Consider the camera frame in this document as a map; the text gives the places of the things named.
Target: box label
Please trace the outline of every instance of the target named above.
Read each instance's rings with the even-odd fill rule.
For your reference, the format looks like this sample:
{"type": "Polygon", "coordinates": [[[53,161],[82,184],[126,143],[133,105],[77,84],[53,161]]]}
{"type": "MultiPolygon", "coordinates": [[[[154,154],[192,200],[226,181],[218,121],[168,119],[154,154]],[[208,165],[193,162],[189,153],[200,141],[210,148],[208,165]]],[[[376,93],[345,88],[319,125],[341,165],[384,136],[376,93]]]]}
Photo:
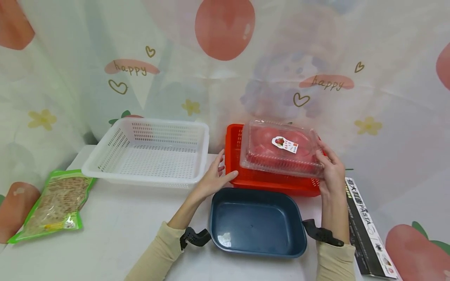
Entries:
{"type": "Polygon", "coordinates": [[[287,150],[292,153],[297,153],[298,143],[291,142],[281,136],[275,137],[272,139],[272,144],[278,148],[287,150]]]}

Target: white table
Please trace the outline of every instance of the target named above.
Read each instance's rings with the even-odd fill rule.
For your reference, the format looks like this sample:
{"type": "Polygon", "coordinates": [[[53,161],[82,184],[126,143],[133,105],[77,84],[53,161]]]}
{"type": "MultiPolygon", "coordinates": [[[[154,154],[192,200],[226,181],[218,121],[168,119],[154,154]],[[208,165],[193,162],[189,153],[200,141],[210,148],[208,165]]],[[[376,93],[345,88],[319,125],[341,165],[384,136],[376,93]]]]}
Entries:
{"type": "MultiPolygon", "coordinates": [[[[68,169],[81,168],[95,146],[85,146],[68,169]]],[[[208,165],[215,155],[208,155],[208,165]]],[[[162,221],[183,203],[186,192],[114,185],[99,179],[81,210],[85,228],[7,245],[0,254],[0,280],[121,281],[153,240],[162,221]]],[[[320,223],[320,197],[294,198],[303,219],[320,223]]],[[[207,228],[211,198],[190,224],[207,228]]],[[[308,237],[298,259],[274,259],[222,252],[211,242],[189,245],[173,265],[167,281],[313,281],[317,267],[315,242],[308,237]]],[[[363,280],[357,267],[357,280],[363,280]]]]}

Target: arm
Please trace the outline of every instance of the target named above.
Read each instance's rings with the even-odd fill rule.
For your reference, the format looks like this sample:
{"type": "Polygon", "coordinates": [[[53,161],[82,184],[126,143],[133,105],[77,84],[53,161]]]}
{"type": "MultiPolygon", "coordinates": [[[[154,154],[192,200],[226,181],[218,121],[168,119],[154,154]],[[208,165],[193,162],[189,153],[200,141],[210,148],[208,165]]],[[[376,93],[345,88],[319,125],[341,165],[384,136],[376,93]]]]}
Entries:
{"type": "Polygon", "coordinates": [[[181,254],[180,238],[197,208],[208,196],[219,191],[238,175],[238,172],[234,171],[221,177],[224,167],[218,167],[223,161],[223,154],[222,150],[169,223],[162,223],[155,239],[125,277],[125,281],[162,281],[164,279],[181,254]]]}
{"type": "Polygon", "coordinates": [[[324,166],[324,181],[320,183],[322,196],[322,227],[333,232],[333,237],[343,241],[343,247],[317,242],[317,281],[355,280],[353,265],[355,248],[350,245],[347,198],[345,195],[345,167],[336,153],[325,143],[319,142],[323,151],[317,151],[317,159],[324,166]]]}

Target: red plastic basket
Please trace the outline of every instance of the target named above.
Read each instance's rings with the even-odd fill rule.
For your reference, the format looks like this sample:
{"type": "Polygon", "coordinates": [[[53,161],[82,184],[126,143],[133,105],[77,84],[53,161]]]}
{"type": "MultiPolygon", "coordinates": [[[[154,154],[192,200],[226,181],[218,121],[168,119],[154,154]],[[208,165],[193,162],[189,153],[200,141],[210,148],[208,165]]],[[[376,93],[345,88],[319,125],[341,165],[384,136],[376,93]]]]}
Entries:
{"type": "Polygon", "coordinates": [[[235,187],[281,192],[291,196],[315,197],[320,195],[319,180],[299,178],[242,168],[239,165],[242,140],[242,124],[231,124],[225,140],[225,170],[238,170],[239,175],[231,181],[235,187]]]}

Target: food package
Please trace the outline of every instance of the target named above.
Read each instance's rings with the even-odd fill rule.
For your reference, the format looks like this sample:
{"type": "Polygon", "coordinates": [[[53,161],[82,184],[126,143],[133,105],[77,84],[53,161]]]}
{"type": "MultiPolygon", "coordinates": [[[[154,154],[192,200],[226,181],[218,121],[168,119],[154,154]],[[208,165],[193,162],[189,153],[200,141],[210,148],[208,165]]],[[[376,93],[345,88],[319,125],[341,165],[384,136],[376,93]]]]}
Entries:
{"type": "Polygon", "coordinates": [[[264,120],[244,125],[240,165],[246,169],[307,178],[322,178],[323,166],[313,129],[264,120]]]}
{"type": "Polygon", "coordinates": [[[84,176],[81,170],[53,171],[25,219],[23,230],[11,237],[8,243],[14,244],[63,229],[83,228],[79,210],[95,181],[95,178],[84,176]]]}

